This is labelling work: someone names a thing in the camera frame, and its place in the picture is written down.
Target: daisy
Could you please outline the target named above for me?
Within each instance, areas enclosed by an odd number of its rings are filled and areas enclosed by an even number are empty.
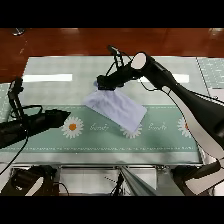
[[[130,132],[124,128],[121,128],[120,131],[123,131],[123,135],[125,135],[126,138],[135,138],[136,136],[139,136],[141,134],[141,127],[142,125],[140,124],[134,132]]]
[[[182,135],[191,138],[191,133],[188,129],[187,123],[184,120],[184,117],[179,119],[177,127],[179,131],[182,131]]]
[[[78,117],[69,117],[62,127],[63,135],[66,135],[66,138],[75,138],[82,134],[83,126],[82,120]]]

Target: white circular joint cap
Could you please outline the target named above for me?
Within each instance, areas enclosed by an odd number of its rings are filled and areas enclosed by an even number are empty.
[[[144,53],[138,53],[135,55],[131,62],[131,67],[134,69],[141,69],[146,63],[146,55]]]

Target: cloth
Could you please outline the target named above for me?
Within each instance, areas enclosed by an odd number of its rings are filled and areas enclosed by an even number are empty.
[[[84,104],[133,133],[147,109],[118,90],[96,90],[84,99]]]

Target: tabletop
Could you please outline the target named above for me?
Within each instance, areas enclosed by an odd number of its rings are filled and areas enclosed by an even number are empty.
[[[154,57],[170,70],[187,89],[208,95],[204,78],[194,57]],[[139,130],[131,135],[108,118],[83,105],[86,96],[96,90],[94,81],[104,75],[113,57],[62,56],[30,57],[24,74],[23,105],[41,104],[44,109],[71,112],[69,122],[84,124],[79,136],[66,138],[63,128],[50,129],[29,139],[18,163],[63,164],[198,164],[198,147],[186,129],[181,112],[163,92],[146,91],[139,80],[125,84],[119,91],[147,108]],[[142,80],[148,88],[152,85]],[[7,98],[2,92],[2,99]],[[8,119],[8,104],[2,119]],[[27,114],[35,113],[29,109]],[[0,152],[0,161],[8,162],[23,142]]]

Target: wooden floor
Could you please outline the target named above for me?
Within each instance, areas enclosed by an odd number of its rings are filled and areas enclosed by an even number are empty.
[[[27,28],[13,36],[0,29],[0,82],[23,74],[31,56],[109,55],[108,44],[134,55],[224,57],[223,28]]]

